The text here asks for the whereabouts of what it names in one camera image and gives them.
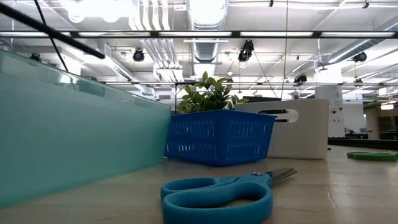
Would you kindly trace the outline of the green roll of tape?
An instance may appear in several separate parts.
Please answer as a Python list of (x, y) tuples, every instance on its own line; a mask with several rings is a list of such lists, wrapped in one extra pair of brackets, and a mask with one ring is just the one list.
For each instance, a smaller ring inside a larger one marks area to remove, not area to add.
[(347, 152), (350, 159), (364, 161), (396, 161), (398, 160), (398, 152)]

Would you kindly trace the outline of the green plant in white pot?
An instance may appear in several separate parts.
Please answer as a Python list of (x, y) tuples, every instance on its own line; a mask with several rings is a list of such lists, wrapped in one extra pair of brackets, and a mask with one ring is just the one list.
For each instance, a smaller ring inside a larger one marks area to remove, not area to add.
[(202, 75), (202, 81), (193, 85), (185, 85), (186, 94), (182, 96), (177, 106), (181, 114), (197, 113), (212, 110), (233, 110), (236, 105), (247, 103), (246, 98), (232, 95), (232, 85), (224, 85), (230, 78), (214, 79), (207, 72)]

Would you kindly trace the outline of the blue slotted plastic basket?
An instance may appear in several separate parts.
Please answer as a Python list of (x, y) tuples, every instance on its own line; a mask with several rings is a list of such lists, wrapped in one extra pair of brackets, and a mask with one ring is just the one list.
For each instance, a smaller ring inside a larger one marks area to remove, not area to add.
[(267, 157), (276, 117), (235, 110), (171, 116), (164, 156), (209, 166), (234, 166)]

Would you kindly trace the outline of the distant black overhead beam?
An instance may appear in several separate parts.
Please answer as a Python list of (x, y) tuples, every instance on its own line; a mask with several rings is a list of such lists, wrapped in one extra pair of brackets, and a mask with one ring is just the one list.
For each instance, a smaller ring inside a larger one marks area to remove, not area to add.
[[(107, 85), (194, 85), (202, 82), (103, 82)], [(316, 83), (316, 82), (304, 82), (304, 83), (288, 83), (288, 82), (223, 82), (222, 85), (244, 85), (244, 86), (398, 86), (396, 83)]]

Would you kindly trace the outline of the teal translucent plastic bin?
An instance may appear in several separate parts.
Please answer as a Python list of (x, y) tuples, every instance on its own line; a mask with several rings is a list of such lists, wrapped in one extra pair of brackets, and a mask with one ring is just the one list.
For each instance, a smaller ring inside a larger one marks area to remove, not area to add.
[(0, 50), (0, 208), (162, 162), (167, 105)]

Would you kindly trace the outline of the white building column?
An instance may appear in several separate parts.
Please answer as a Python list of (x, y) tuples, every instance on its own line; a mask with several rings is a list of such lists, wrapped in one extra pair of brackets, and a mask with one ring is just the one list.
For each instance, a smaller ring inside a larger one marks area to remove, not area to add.
[(315, 98), (328, 100), (328, 137), (345, 137), (343, 93), (341, 86), (318, 86)]

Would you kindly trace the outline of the black overhead beam with lights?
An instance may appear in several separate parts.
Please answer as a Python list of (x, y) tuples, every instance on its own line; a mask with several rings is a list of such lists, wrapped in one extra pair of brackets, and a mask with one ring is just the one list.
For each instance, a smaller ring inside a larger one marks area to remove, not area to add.
[(63, 35), (79, 39), (398, 39), (398, 31), (68, 31)]

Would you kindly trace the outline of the blue-handled scissors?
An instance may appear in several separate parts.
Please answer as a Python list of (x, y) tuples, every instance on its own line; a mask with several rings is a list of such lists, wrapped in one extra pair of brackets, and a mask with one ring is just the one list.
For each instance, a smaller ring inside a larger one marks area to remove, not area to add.
[(272, 184), (296, 173), (286, 167), (166, 183), (160, 191), (164, 223), (260, 224), (272, 215)]

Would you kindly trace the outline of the silver round air duct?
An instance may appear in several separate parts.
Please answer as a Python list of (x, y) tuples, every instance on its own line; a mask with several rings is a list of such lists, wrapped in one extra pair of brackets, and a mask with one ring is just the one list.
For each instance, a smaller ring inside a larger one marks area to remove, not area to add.
[[(228, 0), (185, 0), (190, 30), (223, 30), (228, 16)], [(193, 43), (198, 62), (213, 62), (220, 49), (219, 43)]]

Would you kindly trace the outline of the white plastic handled bin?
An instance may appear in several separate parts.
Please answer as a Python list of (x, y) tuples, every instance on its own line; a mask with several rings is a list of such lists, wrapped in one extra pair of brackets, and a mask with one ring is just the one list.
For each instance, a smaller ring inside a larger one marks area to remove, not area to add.
[(263, 101), (235, 107), (238, 111), (276, 116), (268, 157), (326, 158), (329, 101), (325, 99)]

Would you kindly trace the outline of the slanted silver air duct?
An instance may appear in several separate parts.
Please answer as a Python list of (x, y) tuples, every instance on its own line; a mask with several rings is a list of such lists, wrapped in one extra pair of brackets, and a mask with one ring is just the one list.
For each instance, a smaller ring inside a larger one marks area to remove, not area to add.
[[(398, 16), (393, 17), (391, 20), (377, 27), (376, 31), (398, 31)], [(340, 63), (384, 41), (385, 39), (356, 40), (331, 54), (327, 59), (328, 63)]]

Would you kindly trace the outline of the black table edge rail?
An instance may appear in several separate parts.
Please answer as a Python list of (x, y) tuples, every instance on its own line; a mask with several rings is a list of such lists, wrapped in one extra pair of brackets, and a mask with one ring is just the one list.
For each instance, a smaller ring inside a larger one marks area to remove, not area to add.
[(329, 138), (329, 145), (398, 151), (398, 140)]

